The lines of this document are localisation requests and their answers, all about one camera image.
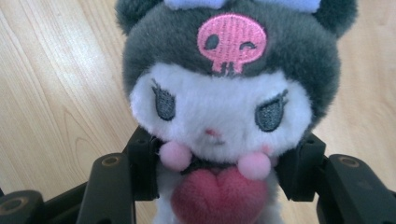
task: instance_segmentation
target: pink nose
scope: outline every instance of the pink nose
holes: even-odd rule
[[[214,137],[221,137],[221,133],[213,129],[205,129],[205,133]]]

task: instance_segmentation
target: red heart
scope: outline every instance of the red heart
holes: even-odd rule
[[[184,224],[249,224],[263,209],[266,193],[264,181],[248,180],[236,167],[217,175],[203,169],[175,188],[171,204]]]

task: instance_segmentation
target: white fur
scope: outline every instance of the white fur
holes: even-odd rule
[[[154,82],[176,97],[176,115],[171,121],[157,115]],[[285,90],[288,102],[279,127],[271,133],[261,131],[255,122],[256,107]],[[178,65],[157,63],[137,80],[130,100],[134,117],[150,133],[164,141],[184,144],[194,155],[216,162],[236,163],[242,156],[263,147],[269,147],[268,156],[277,157],[297,146],[312,119],[304,88],[296,81],[287,80],[282,71],[257,77],[209,77]],[[221,137],[206,134],[206,129],[216,130]],[[169,200],[181,180],[178,173],[160,165],[161,198],[154,223],[177,223]],[[279,223],[279,213],[274,212],[278,207],[274,172],[267,181],[271,199],[258,223],[263,220],[266,224]]]
[[[164,0],[171,9],[189,9],[195,7],[221,8],[227,0]]]
[[[314,13],[320,7],[320,0],[255,0],[256,2],[277,3],[301,12]]]

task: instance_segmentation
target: kuromi plush toy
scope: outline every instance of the kuromi plush toy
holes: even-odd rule
[[[164,141],[157,224],[281,223],[276,159],[337,91],[354,0],[119,0],[134,117]]]

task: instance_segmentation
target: metal rivet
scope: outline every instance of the metal rivet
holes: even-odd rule
[[[9,215],[17,212],[22,209],[27,203],[29,199],[26,197],[18,197],[10,199],[2,204],[0,204],[0,216]]]
[[[120,157],[117,156],[107,157],[104,160],[102,160],[102,165],[104,166],[115,166],[119,163],[120,163]]]
[[[339,157],[338,160],[346,166],[357,168],[360,166],[359,162],[349,157]]]

